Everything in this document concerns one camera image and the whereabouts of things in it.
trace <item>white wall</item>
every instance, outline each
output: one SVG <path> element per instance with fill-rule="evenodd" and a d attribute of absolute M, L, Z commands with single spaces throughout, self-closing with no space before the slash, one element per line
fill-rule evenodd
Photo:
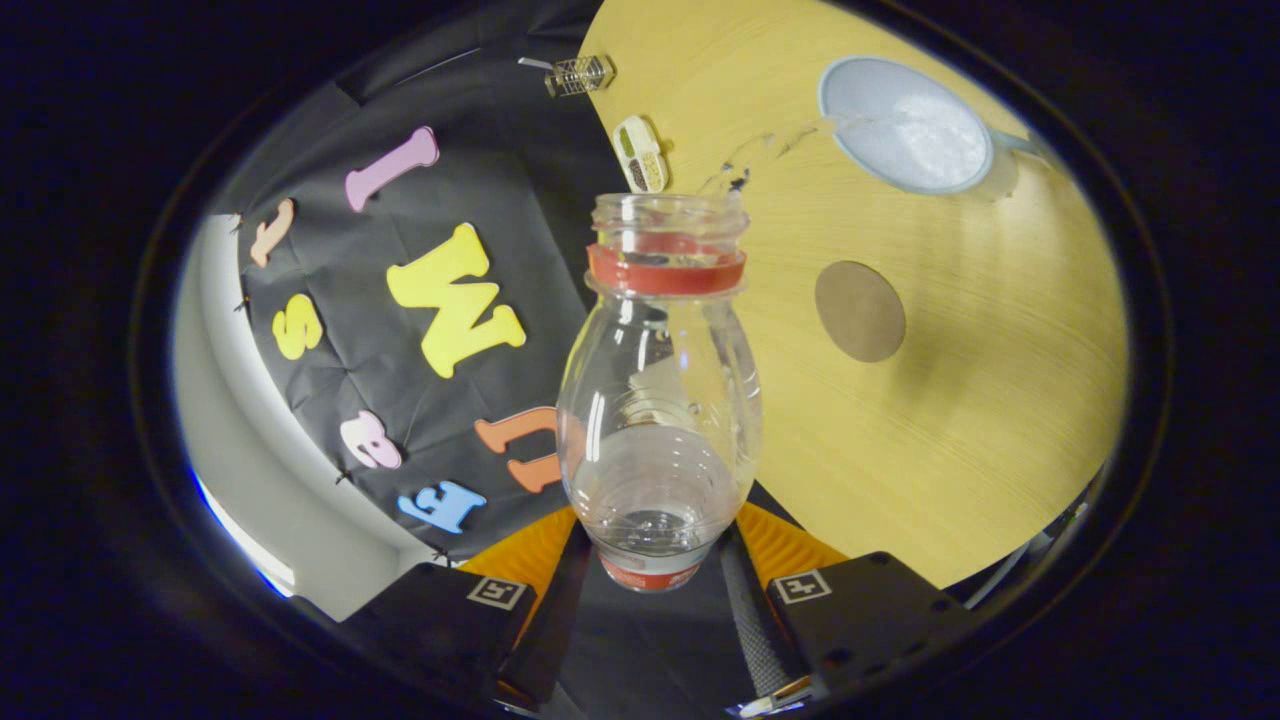
<path fill-rule="evenodd" d="M 210 218 L 174 328 L 178 414 L 196 474 L 246 533 L 292 568 L 293 591 L 346 619 L 434 551 L 383 515 L 307 437 L 257 354 L 241 301 L 236 219 Z"/>

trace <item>clear plastic bottle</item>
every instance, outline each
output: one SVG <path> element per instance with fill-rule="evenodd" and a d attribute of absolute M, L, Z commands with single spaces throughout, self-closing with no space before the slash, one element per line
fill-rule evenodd
<path fill-rule="evenodd" d="M 599 300 L 564 370 L 564 491 L 609 575 L 685 584 L 755 477 L 760 387 L 733 296 L 737 192 L 604 195 L 588 283 Z"/>

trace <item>small metal basket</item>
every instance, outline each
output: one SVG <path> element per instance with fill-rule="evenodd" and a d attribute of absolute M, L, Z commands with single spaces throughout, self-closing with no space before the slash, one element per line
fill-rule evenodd
<path fill-rule="evenodd" d="M 547 92 L 552 97 L 581 95 L 607 87 L 613 81 L 613 63 L 604 55 L 588 55 L 561 60 L 547 76 Z"/>

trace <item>wooden table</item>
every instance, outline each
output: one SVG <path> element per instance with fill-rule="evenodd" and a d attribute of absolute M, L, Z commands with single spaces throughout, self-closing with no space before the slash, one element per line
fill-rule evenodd
<path fill-rule="evenodd" d="M 612 129 L 646 117 L 671 192 L 694 192 L 749 137 L 818 118 L 823 69 L 846 55 L 908 64 L 997 129 L 1027 128 L 946 64 L 817 0 L 605 0 L 582 55 L 617 78 L 591 94 Z M 1080 192 L 1019 156 L 997 202 L 910 195 L 813 138 L 751 178 L 736 302 L 760 369 L 759 479 L 812 533 L 893 552 L 937 585 L 1014 551 L 1083 489 L 1124 414 L 1119 278 Z M 876 269 L 906 315 L 902 346 L 860 363 L 823 329 L 814 283 Z"/>

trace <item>foam letter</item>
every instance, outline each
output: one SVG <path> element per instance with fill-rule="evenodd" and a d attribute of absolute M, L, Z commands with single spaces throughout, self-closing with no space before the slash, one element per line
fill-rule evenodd
<path fill-rule="evenodd" d="M 488 502 L 483 496 L 467 488 L 444 480 L 439 489 L 422 488 L 413 502 L 407 497 L 396 501 L 402 512 L 412 515 L 424 523 L 429 523 L 442 530 L 461 534 L 462 519 L 472 507 L 480 507 Z"/>
<path fill-rule="evenodd" d="M 316 306 L 306 295 L 294 295 L 289 299 L 284 310 L 271 319 L 271 334 L 275 336 L 275 345 L 280 347 L 280 355 L 289 360 L 302 357 L 307 350 L 320 345 L 324 337 L 324 325 L 316 315 Z"/>
<path fill-rule="evenodd" d="M 494 283 L 452 284 L 463 275 L 483 277 L 489 256 L 471 223 L 453 229 L 443 245 L 408 265 L 387 269 L 387 286 L 404 307 L 439 307 L 422 337 L 422 355 L 442 378 L 453 377 L 453 366 L 466 357 L 507 343 L 525 345 L 525 328 L 509 305 L 493 309 L 493 318 L 480 323 L 485 307 L 498 296 Z"/>
<path fill-rule="evenodd" d="M 401 456 L 396 445 L 387 439 L 387 428 L 369 410 L 361 410 L 355 420 L 338 425 L 342 442 L 366 468 L 399 468 Z"/>
<path fill-rule="evenodd" d="M 538 430 L 556 432 L 556 409 L 534 407 L 497 423 L 476 420 L 475 428 L 485 447 L 502 455 L 507 451 L 507 445 L 518 437 Z M 507 471 L 529 492 L 543 492 L 544 487 L 558 483 L 561 479 L 559 459 L 556 454 L 531 462 L 508 460 Z"/>
<path fill-rule="evenodd" d="M 370 196 L 387 183 L 412 170 L 434 165 L 440 159 L 440 147 L 435 143 L 435 133 L 429 127 L 420 127 L 396 150 L 392 150 L 364 170 L 347 173 L 347 202 L 351 209 L 361 211 Z"/>
<path fill-rule="evenodd" d="M 288 197 L 282 200 L 275 211 L 275 219 L 271 220 L 270 225 L 266 223 L 257 224 L 257 238 L 253 241 L 253 246 L 248 249 L 248 256 L 259 268 L 266 266 L 268 255 L 284 240 L 284 233 L 289 232 L 289 227 L 293 224 L 292 200 Z"/>

